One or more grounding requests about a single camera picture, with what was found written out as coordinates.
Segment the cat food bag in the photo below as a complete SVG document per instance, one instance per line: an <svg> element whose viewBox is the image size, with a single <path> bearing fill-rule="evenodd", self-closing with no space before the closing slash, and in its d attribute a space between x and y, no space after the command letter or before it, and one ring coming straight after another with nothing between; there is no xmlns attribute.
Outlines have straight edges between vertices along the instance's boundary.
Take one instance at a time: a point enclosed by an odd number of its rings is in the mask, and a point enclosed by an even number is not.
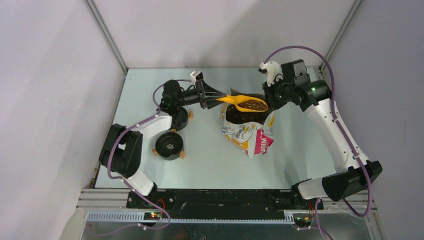
<svg viewBox="0 0 424 240"><path fill-rule="evenodd" d="M267 153L274 142L274 110L242 112L224 103L220 112L221 133L250 159Z"/></svg>

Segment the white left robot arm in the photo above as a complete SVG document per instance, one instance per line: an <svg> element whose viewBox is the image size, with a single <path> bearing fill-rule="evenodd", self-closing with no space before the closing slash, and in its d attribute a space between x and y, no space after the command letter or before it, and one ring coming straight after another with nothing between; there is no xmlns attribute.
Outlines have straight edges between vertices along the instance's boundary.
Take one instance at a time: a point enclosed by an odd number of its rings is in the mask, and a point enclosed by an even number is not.
<svg viewBox="0 0 424 240"><path fill-rule="evenodd" d="M113 124L107 133L99 155L99 163L106 167L111 179L119 179L131 191L139 194L138 201L145 208L158 202L157 184L141 169L144 141L157 137L153 152L165 160L175 160L185 154L184 140L177 133L184 129L190 113L186 106L200 104L211 109L222 104L227 94L209 86L203 78L195 79L184 89L180 79L171 79L158 87L161 100L154 101L153 115L131 125Z"/></svg>

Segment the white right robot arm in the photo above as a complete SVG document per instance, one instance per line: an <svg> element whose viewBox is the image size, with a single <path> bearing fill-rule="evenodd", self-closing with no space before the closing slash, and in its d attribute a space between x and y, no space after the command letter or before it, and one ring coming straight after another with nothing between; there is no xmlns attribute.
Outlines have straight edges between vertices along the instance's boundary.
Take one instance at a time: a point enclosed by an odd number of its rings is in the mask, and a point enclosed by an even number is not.
<svg viewBox="0 0 424 240"><path fill-rule="evenodd" d="M290 201L295 208L304 209L316 198L345 199L376 180L382 165L370 161L356 144L332 102L328 84L322 79L312 81L302 59L285 64L261 63L258 70L266 75L262 88L267 104L273 110L287 103L299 106L317 127L335 169L332 175L294 184Z"/></svg>

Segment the yellow plastic food scoop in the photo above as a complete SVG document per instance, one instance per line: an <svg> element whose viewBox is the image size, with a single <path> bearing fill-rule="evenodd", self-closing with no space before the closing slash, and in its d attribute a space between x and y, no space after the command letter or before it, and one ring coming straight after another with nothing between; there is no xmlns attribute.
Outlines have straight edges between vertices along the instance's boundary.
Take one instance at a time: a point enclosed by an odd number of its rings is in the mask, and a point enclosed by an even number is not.
<svg viewBox="0 0 424 240"><path fill-rule="evenodd" d="M268 110L268 105L264 100L247 95L226 95L216 100L235 105L240 112L263 113Z"/></svg>

